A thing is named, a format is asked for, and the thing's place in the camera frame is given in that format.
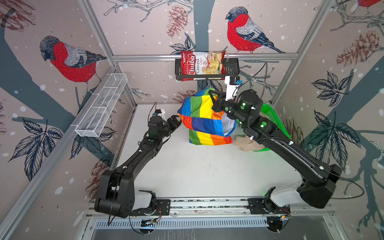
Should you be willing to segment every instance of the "beige cloth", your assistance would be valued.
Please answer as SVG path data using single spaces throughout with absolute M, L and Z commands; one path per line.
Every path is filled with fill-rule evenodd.
M 264 113 L 260 113 L 260 116 L 263 116 L 263 117 L 269 119 L 269 117 Z M 254 140 L 249 139 L 248 136 L 245 136 L 245 137 L 237 136 L 236 140 L 235 140 L 235 145 L 240 147 L 241 150 L 244 152 L 258 151 L 258 150 L 262 150 L 265 148 L 264 145 L 258 144 Z

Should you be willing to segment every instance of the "chip bag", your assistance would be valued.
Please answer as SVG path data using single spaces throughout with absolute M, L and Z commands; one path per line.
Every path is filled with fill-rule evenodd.
M 191 97 L 187 97 L 177 111 L 184 125 L 190 129 L 189 142 L 195 145 L 222 145 L 232 143 L 230 134 L 236 128 L 236 122 L 227 114 L 214 112 L 213 102 L 206 88 Z
M 181 52 L 182 75 L 225 74 L 223 52 Z M 183 78 L 182 81 L 202 80 L 205 78 Z

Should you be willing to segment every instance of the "colorful bag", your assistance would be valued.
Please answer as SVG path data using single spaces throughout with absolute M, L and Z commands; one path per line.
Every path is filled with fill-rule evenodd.
M 191 97 L 187 97 L 177 111 L 189 131 L 190 142 L 196 145 L 221 145 L 232 143 L 230 134 L 236 128 L 236 122 L 225 112 L 212 110 L 213 102 L 208 94 L 213 88 L 206 88 Z

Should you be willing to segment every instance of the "green plastic tray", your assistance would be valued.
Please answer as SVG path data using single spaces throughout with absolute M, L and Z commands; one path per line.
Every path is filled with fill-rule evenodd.
M 264 114 L 266 114 L 266 115 L 269 117 L 269 119 L 270 119 L 274 124 L 276 124 L 276 125 L 283 131 L 283 133 L 284 133 L 287 137 L 291 138 L 291 137 L 289 136 L 287 130 L 285 129 L 283 123 L 281 122 L 279 116 L 277 116 L 277 114 L 275 113 L 274 109 L 273 109 L 271 106 L 269 106 L 268 104 L 264 103 L 263 106 L 262 106 L 261 112 L 264 113 Z M 257 150 L 257 151 L 254 151 L 254 152 L 262 152 L 262 151 L 268 151 L 268 150 L 270 150 L 270 149 L 269 149 L 269 148 L 264 148 L 264 149 L 262 149 L 262 150 Z

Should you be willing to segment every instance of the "leaf illustration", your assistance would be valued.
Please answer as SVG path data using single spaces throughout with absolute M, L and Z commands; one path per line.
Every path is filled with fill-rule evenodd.
M 52 150 L 55 148 L 55 142 L 52 138 L 49 136 L 43 135 L 43 148 L 44 148 L 44 155 L 46 157 L 51 154 Z
M 329 119 L 326 116 L 322 115 L 321 113 L 316 112 L 315 110 L 314 110 L 314 117 L 317 123 L 323 128 L 328 128 L 331 126 Z
M 361 148 L 360 138 L 353 128 L 346 125 L 345 123 L 339 123 L 336 125 L 337 134 L 347 140 L 348 142 L 356 144 Z
M 350 80 L 351 80 L 351 76 L 343 78 L 339 83 L 338 89 L 343 90 L 348 85 Z
M 330 140 L 332 146 L 332 156 L 335 158 L 336 162 L 338 162 L 340 167 L 344 170 L 348 158 L 348 153 L 345 148 L 345 144 L 337 134 L 332 134 Z
M 87 147 L 91 153 L 101 152 L 100 141 L 95 137 L 83 137 L 84 146 Z
M 327 137 L 328 130 L 326 128 L 318 127 L 311 132 L 308 144 L 319 145 Z
M 190 42 L 190 40 L 189 40 L 189 37 L 187 37 L 187 38 L 185 39 L 184 44 L 185 44 L 185 48 L 187 48 L 188 50 L 190 50 L 190 48 L 191 48 L 191 42 Z
M 77 154 L 79 154 L 79 152 L 83 148 L 83 144 L 84 144 L 84 138 L 80 137 L 80 135 L 76 135 L 76 137 L 74 138 L 73 144 L 72 144 L 72 151 L 71 151 L 71 158 L 70 159 L 76 157 Z
M 39 141 L 40 135 L 32 135 L 22 139 L 16 146 L 15 152 L 9 161 L 22 155 L 28 154 Z
M 174 50 L 177 50 L 177 51 L 182 51 L 182 50 L 185 50 L 185 46 L 181 43 L 176 43 L 176 44 L 173 44 L 172 47 Z
M 43 132 L 43 128 L 35 122 L 23 119 L 23 124 L 25 129 L 30 133 L 38 135 Z
M 316 88 L 320 90 L 331 90 L 332 86 L 330 83 L 325 79 L 319 79 L 312 83 Z
M 28 151 L 25 158 L 24 171 L 29 181 L 35 176 L 41 166 L 41 160 L 43 158 L 43 146 L 41 142 L 41 136 L 37 136 L 36 144 Z
M 336 94 L 336 92 L 333 90 L 325 90 L 325 91 L 322 91 L 320 93 L 320 95 L 317 96 L 317 98 L 320 98 L 322 100 L 327 100 L 327 99 L 330 99 L 331 97 L 333 97 L 335 94 Z
M 208 87 L 213 88 L 216 91 L 223 91 L 223 87 L 217 80 L 208 80 Z
M 331 85 L 332 89 L 337 89 L 337 85 L 339 84 L 339 80 L 334 73 L 330 73 L 327 71 L 328 82 Z
M 340 96 L 340 94 L 336 94 L 336 95 L 334 95 L 334 96 L 332 97 L 331 102 L 330 102 L 330 104 L 328 105 L 328 107 L 333 107 L 333 106 L 337 105 L 337 104 L 340 102 L 340 100 L 341 100 L 341 96 Z
M 116 131 L 110 127 L 104 127 L 98 139 L 100 142 L 107 141 L 113 136 L 113 134 L 115 134 L 115 132 Z
M 55 127 L 48 129 L 47 133 L 48 133 L 48 136 L 54 139 L 61 139 L 63 137 L 63 134 L 61 133 L 61 131 Z
M 197 86 L 203 90 L 208 86 L 208 80 L 197 80 Z
M 331 157 L 331 143 L 328 138 L 323 139 L 316 148 L 316 158 L 329 163 Z

